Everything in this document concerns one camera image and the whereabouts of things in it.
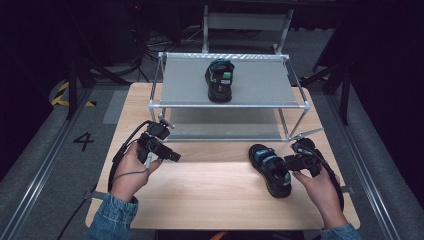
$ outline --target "wooden tabletop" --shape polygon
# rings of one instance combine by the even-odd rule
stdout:
[[[145,120],[151,120],[147,107],[152,85],[131,85],[115,135],[105,160],[96,191],[107,191],[112,158],[130,134]],[[161,84],[155,98],[160,98]],[[298,89],[294,89],[300,98]],[[299,127],[299,132],[321,127],[313,102]],[[284,110],[288,127],[301,111]],[[321,151],[336,174],[341,176],[324,131],[308,136]],[[273,198],[265,180],[250,164],[248,149],[258,142],[167,142],[181,154],[179,162],[164,161],[136,193],[139,211],[132,228],[144,229],[214,229],[214,230],[308,230],[323,227],[321,216],[305,188],[294,177],[292,193],[283,199]],[[289,142],[261,142],[279,156],[292,155]],[[344,194],[344,213],[359,228],[360,221],[348,193]],[[93,200],[87,214],[89,226],[101,201]]]

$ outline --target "gray floor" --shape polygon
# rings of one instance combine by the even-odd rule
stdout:
[[[312,66],[331,34],[330,30],[289,31],[283,53],[290,55],[298,76],[313,74]],[[197,41],[177,48],[175,52],[200,52],[200,36],[193,39]],[[234,32],[214,33],[210,38],[210,52],[272,54],[273,39],[278,37],[267,32],[256,37]],[[152,80],[155,67],[154,61],[146,59],[141,69]],[[138,72],[124,78],[134,82],[144,81]],[[340,125],[340,119],[332,107],[338,104],[338,94],[325,96],[320,90],[322,84],[316,82],[308,89],[344,179],[355,190],[352,199],[361,220],[359,232],[363,239],[423,239],[423,209],[397,171],[354,89],[349,99],[349,126],[345,127]],[[39,186],[39,195],[34,196],[35,203],[27,207],[28,214],[22,216],[21,224],[8,227],[46,156],[51,153],[51,147],[57,145],[56,137],[61,134],[63,126],[69,123],[65,121],[67,107],[55,106],[0,183],[0,232],[17,227],[11,239],[56,239],[59,236],[83,200],[84,193],[98,181],[127,91],[128,87],[117,86],[108,80],[99,81],[89,97],[89,100],[97,102],[97,106],[84,107],[76,116],[75,124],[69,127],[66,139],[57,149],[47,181]],[[94,142],[82,151],[83,144],[73,143],[73,140],[87,132]],[[363,176],[370,176],[371,180],[364,180]],[[84,221],[88,207],[89,203],[82,206],[62,239],[83,238],[87,231]],[[306,231],[306,239],[312,239],[316,233]],[[154,231],[134,230],[133,238],[153,239]]]

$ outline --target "hazard tape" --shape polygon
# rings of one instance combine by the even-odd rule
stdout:
[[[56,96],[53,98],[52,100],[52,105],[60,105],[60,106],[69,106],[69,101],[66,100],[61,100],[63,93],[66,91],[66,89],[68,89],[69,87],[69,82],[67,79],[65,79],[62,83],[62,86],[60,86],[59,90],[56,93]],[[86,107],[95,107],[97,106],[97,102],[96,101],[88,101],[85,104]]]

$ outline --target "dark background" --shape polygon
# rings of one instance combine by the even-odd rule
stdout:
[[[354,2],[358,8],[351,10],[296,10],[291,27],[336,29],[317,66],[354,63],[352,85],[423,205],[423,3]],[[101,66],[129,62],[140,51],[131,30],[141,39],[156,30],[178,42],[182,30],[201,23],[202,13],[202,6],[130,1],[1,1],[0,179],[52,111],[50,91],[72,56]]]

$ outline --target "sleeve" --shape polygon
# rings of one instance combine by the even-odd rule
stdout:
[[[321,230],[321,237],[325,240],[358,240],[362,239],[358,231],[353,227],[352,224],[348,223],[346,225],[329,228]]]
[[[107,193],[85,239],[130,239],[130,224],[137,210],[137,198],[133,197],[128,203]]]

